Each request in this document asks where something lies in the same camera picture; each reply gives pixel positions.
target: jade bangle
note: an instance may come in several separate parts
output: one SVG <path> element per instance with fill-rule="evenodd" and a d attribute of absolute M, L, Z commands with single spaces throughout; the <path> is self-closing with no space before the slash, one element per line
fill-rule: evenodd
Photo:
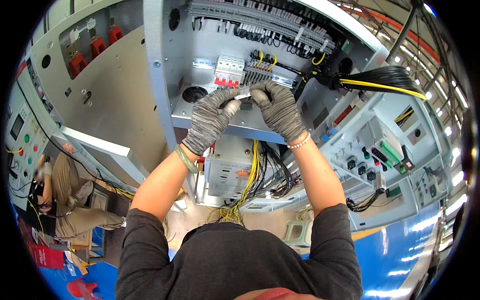
<path fill-rule="evenodd" d="M 180 148 L 180 145 L 179 144 L 176 144 L 175 145 L 175 152 L 177 152 L 177 154 L 180 156 L 180 159 L 183 161 L 183 163 L 187 166 L 188 170 L 190 170 L 190 172 L 192 172 L 193 174 L 197 174 L 198 173 L 198 168 L 196 165 L 193 164 L 193 162 L 191 162 L 187 155 L 185 154 L 185 152 L 182 150 L 182 148 Z"/>

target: beige pants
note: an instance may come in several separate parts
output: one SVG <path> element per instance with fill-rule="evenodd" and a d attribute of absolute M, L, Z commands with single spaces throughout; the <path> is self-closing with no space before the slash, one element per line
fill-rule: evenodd
<path fill-rule="evenodd" d="M 52 170 L 53 197 L 57 201 L 57 216 L 71 210 L 69 196 L 80 189 L 78 172 L 73 159 L 60 153 Z M 113 230 L 122 225 L 123 218 L 100 208 L 75 207 L 68 216 L 57 218 L 55 235 L 59 240 L 69 240 L 95 227 Z"/>

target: digital display screen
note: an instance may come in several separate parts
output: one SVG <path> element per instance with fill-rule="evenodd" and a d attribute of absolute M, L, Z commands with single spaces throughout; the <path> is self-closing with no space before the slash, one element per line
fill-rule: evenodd
<path fill-rule="evenodd" d="M 12 135 L 14 140 L 17 140 L 18 135 L 20 134 L 20 129 L 24 125 L 24 120 L 20 115 L 17 116 L 17 119 L 13 123 L 12 130 L 10 130 L 10 134 Z"/>

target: gloved hand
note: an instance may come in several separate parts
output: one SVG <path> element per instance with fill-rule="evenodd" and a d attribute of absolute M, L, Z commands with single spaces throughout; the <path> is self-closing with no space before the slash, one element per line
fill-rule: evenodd
<path fill-rule="evenodd" d="M 43 163 L 42 167 L 38 170 L 38 178 L 42 181 L 45 175 L 52 176 L 52 165 L 49 162 Z"/>
<path fill-rule="evenodd" d="M 231 100 L 218 114 L 217 109 L 237 96 L 238 89 L 217 90 L 198 100 L 192 109 L 192 127 L 183 139 L 183 144 L 193 153 L 202 156 L 225 131 L 228 122 L 240 108 L 240 100 Z"/>
<path fill-rule="evenodd" d="M 269 80 L 252 85 L 250 94 L 260 107 L 268 128 L 280 134 L 288 144 L 306 131 L 295 98 L 286 88 Z"/>

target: pearl bracelet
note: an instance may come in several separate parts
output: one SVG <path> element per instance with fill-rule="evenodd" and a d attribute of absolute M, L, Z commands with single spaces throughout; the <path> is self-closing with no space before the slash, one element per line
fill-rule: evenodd
<path fill-rule="evenodd" d="M 303 140 L 303 142 L 301 142 L 300 144 L 293 145 L 293 146 L 290 146 L 289 144 L 287 144 L 287 148 L 292 149 L 292 148 L 302 147 L 303 144 L 306 144 L 309 139 L 310 139 L 310 132 L 308 133 L 307 137 Z"/>

